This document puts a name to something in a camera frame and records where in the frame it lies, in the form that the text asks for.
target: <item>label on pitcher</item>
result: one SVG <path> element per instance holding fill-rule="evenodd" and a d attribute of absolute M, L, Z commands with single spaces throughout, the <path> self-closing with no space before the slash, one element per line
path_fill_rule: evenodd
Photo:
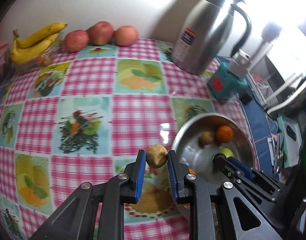
<path fill-rule="evenodd" d="M 189 47 L 191 46 L 195 35 L 196 34 L 193 31 L 191 31 L 189 28 L 185 28 L 181 39 L 178 41 L 178 43 L 174 48 L 173 55 L 177 60 L 183 61 L 184 57 L 189 51 Z"/>

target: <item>black cable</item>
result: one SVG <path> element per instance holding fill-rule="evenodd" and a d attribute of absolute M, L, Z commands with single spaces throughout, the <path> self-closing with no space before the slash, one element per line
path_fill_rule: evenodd
<path fill-rule="evenodd" d="M 252 92 L 252 95 L 250 95 L 250 97 L 252 97 L 252 99 L 254 99 L 254 101 L 262 108 L 262 110 L 268 115 L 269 118 L 271 118 L 272 120 L 275 120 L 275 121 L 276 121 L 277 119 L 272 118 L 272 117 L 268 114 L 268 112 L 264 109 L 264 107 L 256 100 L 255 96 L 253 95 L 253 89 L 252 89 L 252 87 L 251 87 L 250 85 L 248 85 L 248 87 L 249 87 L 249 89 L 250 89 L 251 92 Z"/>
<path fill-rule="evenodd" d="M 268 114 L 268 112 L 267 112 L 267 111 L 264 109 L 264 107 L 255 99 L 255 97 L 253 97 L 253 99 L 254 99 L 254 101 L 262 108 L 262 110 L 268 115 L 269 118 L 271 118 L 272 120 L 275 120 L 275 121 L 276 121 L 275 118 L 272 118 L 272 116 L 270 116 L 270 115 Z"/>

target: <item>stainless steel pitcher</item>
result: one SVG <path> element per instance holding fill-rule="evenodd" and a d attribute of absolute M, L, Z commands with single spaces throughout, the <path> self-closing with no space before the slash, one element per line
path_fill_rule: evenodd
<path fill-rule="evenodd" d="M 250 35 L 252 24 L 236 4 L 244 0 L 201 0 L 188 15 L 183 30 L 172 50 L 172 61 L 192 74 L 201 74 L 219 52 L 233 23 L 234 11 L 246 21 L 246 30 L 234 46 L 231 57 Z"/>

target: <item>silver screw head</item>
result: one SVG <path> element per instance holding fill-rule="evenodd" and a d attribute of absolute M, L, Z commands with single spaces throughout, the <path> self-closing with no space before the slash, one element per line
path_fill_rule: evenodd
<path fill-rule="evenodd" d="M 189 179 L 189 180 L 194 180 L 194 179 L 196 179 L 196 176 L 193 173 L 189 173 L 189 174 L 186 175 L 186 178 Z"/>
<path fill-rule="evenodd" d="M 226 189 L 231 189 L 233 188 L 233 184 L 229 181 L 226 181 L 223 183 L 223 187 L 225 187 Z"/>
<path fill-rule="evenodd" d="M 117 177 L 119 179 L 127 179 L 127 174 L 126 173 L 120 173 Z"/>
<path fill-rule="evenodd" d="M 88 189 L 91 187 L 91 184 L 89 182 L 84 182 L 81 184 L 82 189 Z"/>

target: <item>teal box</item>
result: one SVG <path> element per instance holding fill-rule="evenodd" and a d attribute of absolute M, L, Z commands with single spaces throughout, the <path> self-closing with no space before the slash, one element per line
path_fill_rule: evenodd
<path fill-rule="evenodd" d="M 238 78 L 227 69 L 227 63 L 221 63 L 218 70 L 208 81 L 207 85 L 217 100 L 227 100 L 236 89 L 247 86 L 244 79 Z"/>

